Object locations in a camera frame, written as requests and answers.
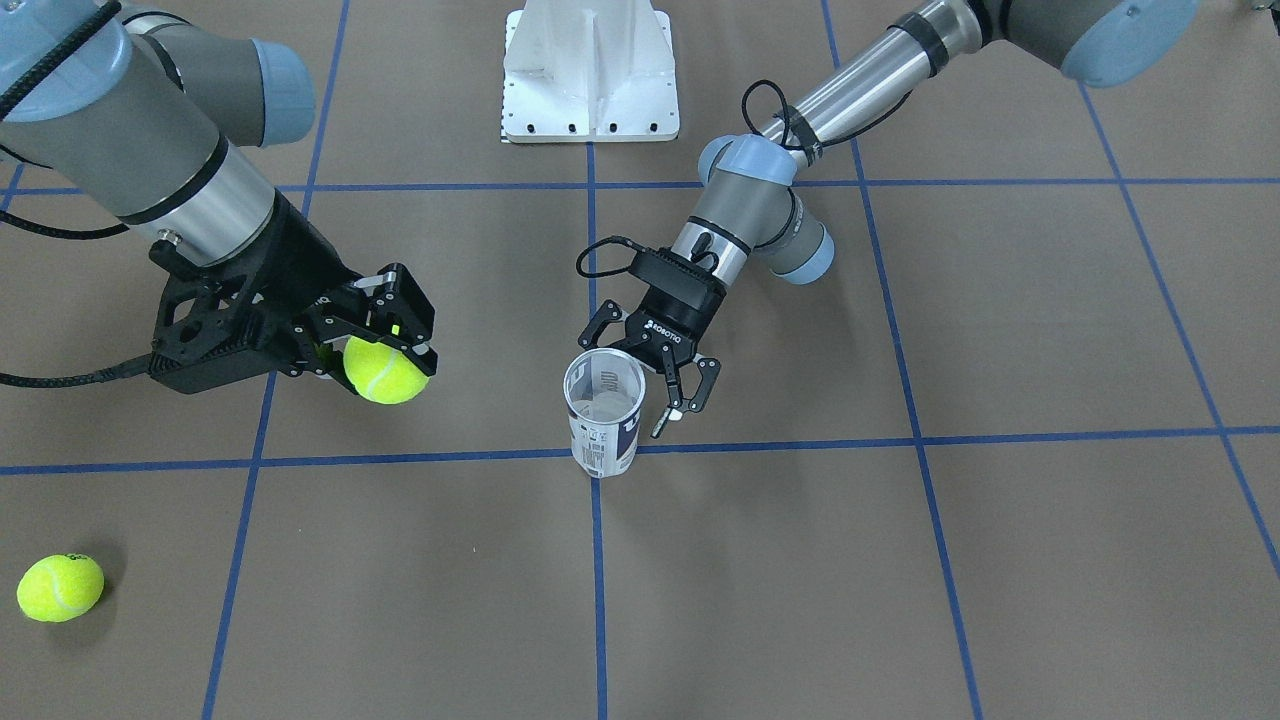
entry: tennis ball on table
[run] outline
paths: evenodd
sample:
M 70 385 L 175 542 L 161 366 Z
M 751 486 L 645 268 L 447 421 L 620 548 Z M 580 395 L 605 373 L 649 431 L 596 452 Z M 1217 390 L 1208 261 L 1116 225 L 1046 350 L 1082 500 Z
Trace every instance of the tennis ball on table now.
M 404 355 L 380 342 L 365 342 L 358 337 L 347 341 L 347 347 L 342 351 L 342 368 L 361 397 L 383 405 L 412 400 L 430 380 Z
M 50 555 L 18 583 L 18 607 L 41 623 L 79 618 L 102 597 L 102 569 L 87 555 Z

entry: yellow tennis ball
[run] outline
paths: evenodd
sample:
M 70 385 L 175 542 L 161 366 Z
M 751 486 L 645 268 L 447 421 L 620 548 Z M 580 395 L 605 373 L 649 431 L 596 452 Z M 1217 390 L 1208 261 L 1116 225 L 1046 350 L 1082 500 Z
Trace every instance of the yellow tennis ball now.
M 365 342 L 358 337 L 347 341 L 347 347 L 342 351 L 342 368 L 361 397 L 383 405 L 412 400 L 430 380 L 404 355 L 380 342 Z
M 87 555 L 50 555 L 18 583 L 18 607 L 32 620 L 64 623 L 102 597 L 102 569 Z

